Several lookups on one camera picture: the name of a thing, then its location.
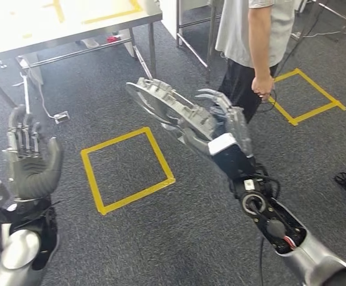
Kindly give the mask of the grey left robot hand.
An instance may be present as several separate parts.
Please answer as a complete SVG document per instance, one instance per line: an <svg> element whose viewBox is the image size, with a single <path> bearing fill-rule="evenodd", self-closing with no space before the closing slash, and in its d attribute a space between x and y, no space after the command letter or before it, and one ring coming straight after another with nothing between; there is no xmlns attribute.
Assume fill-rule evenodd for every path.
<svg viewBox="0 0 346 286"><path fill-rule="evenodd" d="M48 153L41 154L41 125L26 106L18 105L8 117L7 131L9 178L16 198L34 200L54 192L61 176L64 151L55 137L45 143Z"/></svg>

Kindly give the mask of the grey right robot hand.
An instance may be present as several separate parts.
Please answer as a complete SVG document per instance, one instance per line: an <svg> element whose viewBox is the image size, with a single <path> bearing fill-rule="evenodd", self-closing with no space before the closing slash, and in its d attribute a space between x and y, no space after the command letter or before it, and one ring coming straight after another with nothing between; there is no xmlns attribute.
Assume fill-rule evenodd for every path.
<svg viewBox="0 0 346 286"><path fill-rule="evenodd" d="M209 157L208 143L224 133L230 133L248 158L254 156L248 127L242 107L233 106L225 94L213 89L199 89L197 98L212 100L213 105L205 109L193 125L184 123L180 140L205 157Z"/></svg>

